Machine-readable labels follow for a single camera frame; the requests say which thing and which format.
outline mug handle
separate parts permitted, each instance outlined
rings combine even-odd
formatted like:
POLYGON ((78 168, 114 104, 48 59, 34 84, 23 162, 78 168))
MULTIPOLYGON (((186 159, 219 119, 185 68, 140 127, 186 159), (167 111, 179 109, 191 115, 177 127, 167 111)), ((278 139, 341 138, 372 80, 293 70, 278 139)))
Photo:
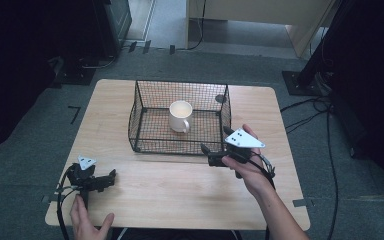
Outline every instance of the mug handle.
POLYGON ((185 124, 185 127, 186 127, 185 129, 183 129, 183 132, 188 133, 190 129, 189 122, 186 119, 183 119, 183 123, 185 124))

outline wooden desk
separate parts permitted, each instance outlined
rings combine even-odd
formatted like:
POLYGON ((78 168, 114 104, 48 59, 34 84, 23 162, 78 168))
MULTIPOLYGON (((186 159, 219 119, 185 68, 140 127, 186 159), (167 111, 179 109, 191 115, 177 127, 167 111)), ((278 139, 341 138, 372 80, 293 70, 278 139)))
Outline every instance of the wooden desk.
MULTIPOLYGON (((204 18, 286 25, 295 52, 301 57, 324 21, 330 20, 334 3, 335 0, 208 0, 204 18)), ((187 1, 186 46, 189 19, 202 18, 203 6, 204 0, 187 1)))
MULTIPOLYGON (((247 123, 264 141, 262 152, 276 167, 277 192, 300 226, 308 229, 306 207, 292 203, 303 196, 274 90, 229 86, 229 93, 232 128, 247 123)), ((65 166, 77 162, 80 154, 97 159, 95 176, 117 170, 114 186, 90 193, 92 222, 98 226, 114 212, 114 227, 265 229, 256 200, 228 168, 209 167, 205 156, 132 151, 127 127, 133 96, 134 81, 97 83, 65 166)), ((63 205, 68 225, 72 195, 63 205)), ((55 202, 46 222, 58 225, 55 202)))

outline cup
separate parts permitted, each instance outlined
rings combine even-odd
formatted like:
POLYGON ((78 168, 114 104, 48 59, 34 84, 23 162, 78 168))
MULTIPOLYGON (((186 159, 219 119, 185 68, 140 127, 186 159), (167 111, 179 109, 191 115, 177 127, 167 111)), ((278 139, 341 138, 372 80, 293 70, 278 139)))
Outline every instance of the cup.
POLYGON ((176 132, 188 133, 192 123, 192 105, 186 101, 175 101, 170 105, 170 128, 176 132))

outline desk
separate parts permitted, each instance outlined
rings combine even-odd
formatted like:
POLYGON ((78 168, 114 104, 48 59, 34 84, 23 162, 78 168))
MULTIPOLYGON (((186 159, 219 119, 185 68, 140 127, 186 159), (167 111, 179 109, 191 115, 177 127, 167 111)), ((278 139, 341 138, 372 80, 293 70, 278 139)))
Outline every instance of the desk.
MULTIPOLYGON (((261 22, 286 25, 298 57, 331 14, 335 0, 208 0, 206 19, 261 22)), ((202 18, 204 0, 186 5, 186 46, 190 18, 202 18)))
MULTIPOLYGON (((93 224, 99 226, 106 214, 114 212, 114 227, 265 229, 256 200, 228 168, 209 167, 204 155, 132 151, 127 127, 134 83, 97 83, 65 165, 67 169, 77 162, 80 154, 98 161, 95 176, 117 170, 114 186, 89 194, 93 224)), ((274 90, 229 86, 229 94, 232 128, 248 123, 264 141, 266 148, 262 152, 276 167, 277 192, 298 224, 308 229, 306 207, 294 207, 292 203, 303 196, 274 90)), ((73 197, 69 195, 63 205, 68 225, 73 197)), ((55 202, 49 206, 46 222, 58 225, 55 202)))

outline black wire basket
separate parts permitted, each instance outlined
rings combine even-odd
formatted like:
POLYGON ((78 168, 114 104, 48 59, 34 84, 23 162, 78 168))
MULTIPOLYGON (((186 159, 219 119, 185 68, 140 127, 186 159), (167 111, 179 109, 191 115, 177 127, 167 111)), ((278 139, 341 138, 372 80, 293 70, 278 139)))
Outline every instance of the black wire basket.
POLYGON ((231 118, 227 85, 136 81, 129 141, 141 153, 202 155, 201 143, 222 151, 227 137, 223 126, 230 128, 231 118), (188 133, 175 132, 168 124, 170 104, 178 100, 193 107, 188 133))

